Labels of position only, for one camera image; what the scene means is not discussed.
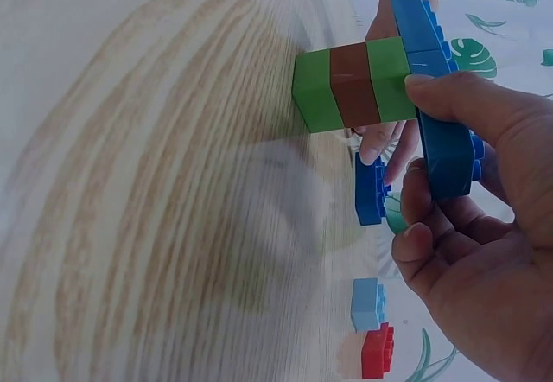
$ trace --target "light blue building block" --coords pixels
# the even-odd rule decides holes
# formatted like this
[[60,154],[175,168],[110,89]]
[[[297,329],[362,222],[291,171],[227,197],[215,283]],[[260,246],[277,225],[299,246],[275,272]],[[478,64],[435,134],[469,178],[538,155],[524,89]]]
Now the light blue building block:
[[353,280],[352,323],[355,331],[379,330],[386,322],[386,294],[378,278],[356,278]]

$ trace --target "hand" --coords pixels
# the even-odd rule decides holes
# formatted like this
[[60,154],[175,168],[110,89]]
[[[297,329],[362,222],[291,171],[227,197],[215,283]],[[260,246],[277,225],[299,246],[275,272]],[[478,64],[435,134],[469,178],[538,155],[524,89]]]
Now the hand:
[[[430,3],[437,8],[438,0],[430,0]],[[377,15],[365,40],[372,41],[392,36],[397,36],[397,26],[390,0],[379,0]],[[359,155],[365,164],[372,164],[391,143],[399,140],[386,168],[385,184],[390,184],[396,179],[418,144],[416,120],[356,127],[354,131],[363,137]]]
[[485,216],[467,196],[433,202],[424,164],[413,162],[401,200],[410,228],[392,246],[405,282],[493,377],[553,380],[553,103],[471,73],[411,76],[407,91],[488,143],[482,183],[515,222]]

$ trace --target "child's hand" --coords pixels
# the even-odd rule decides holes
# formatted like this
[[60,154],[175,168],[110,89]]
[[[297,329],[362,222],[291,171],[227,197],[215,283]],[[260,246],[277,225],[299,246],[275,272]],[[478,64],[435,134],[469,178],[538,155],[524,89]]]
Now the child's hand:
[[[437,2],[438,0],[430,0],[434,8],[437,6]],[[392,36],[397,36],[397,27],[390,0],[379,0],[378,13],[372,21],[366,40],[372,41]],[[363,137],[359,154],[365,164],[372,164],[390,143],[399,140],[396,150],[388,162],[385,174],[386,184],[390,184],[396,179],[418,144],[416,120],[356,127],[354,130]]]

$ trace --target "toy airplane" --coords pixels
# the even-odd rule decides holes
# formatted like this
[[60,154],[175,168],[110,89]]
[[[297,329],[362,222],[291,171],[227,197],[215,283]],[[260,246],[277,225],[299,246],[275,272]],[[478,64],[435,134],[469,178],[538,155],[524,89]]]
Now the toy airplane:
[[[440,77],[459,68],[426,0],[391,0],[399,36],[296,57],[292,96],[312,133],[416,118],[435,200],[470,193],[481,178],[484,144],[462,124],[442,122],[409,100],[410,73]],[[385,216],[385,166],[355,157],[355,208],[361,225]]]

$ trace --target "toy brick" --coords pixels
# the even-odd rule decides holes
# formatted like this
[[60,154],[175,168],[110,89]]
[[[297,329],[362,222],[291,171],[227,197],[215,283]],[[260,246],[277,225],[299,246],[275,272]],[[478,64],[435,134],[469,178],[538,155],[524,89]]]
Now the toy brick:
[[351,316],[356,332],[378,330],[386,321],[384,285],[373,278],[353,280]]
[[347,128],[380,123],[364,42],[330,50],[330,85]]
[[445,57],[441,50],[407,54],[411,73],[442,77],[459,69],[457,62]]
[[[407,58],[412,73],[441,77],[456,68],[456,63],[448,60],[441,50],[407,54]],[[481,176],[469,129],[462,124],[435,120],[422,111],[418,112],[418,123],[432,197],[445,199],[469,194],[471,182]]]
[[438,200],[469,194],[475,158],[469,130],[461,124],[435,120],[422,111],[418,114],[432,197]]
[[407,54],[442,49],[443,31],[428,1],[391,0],[391,7]]
[[400,37],[368,41],[372,87],[383,123],[416,118],[415,106],[405,91],[405,77],[410,73]]
[[361,378],[382,379],[391,370],[394,354],[394,327],[382,323],[379,330],[367,332],[361,349]]
[[378,225],[385,217],[385,199],[391,187],[384,185],[385,166],[379,157],[372,165],[355,153],[355,211],[362,226]]
[[330,49],[296,56],[292,96],[310,132],[344,128],[330,87]]

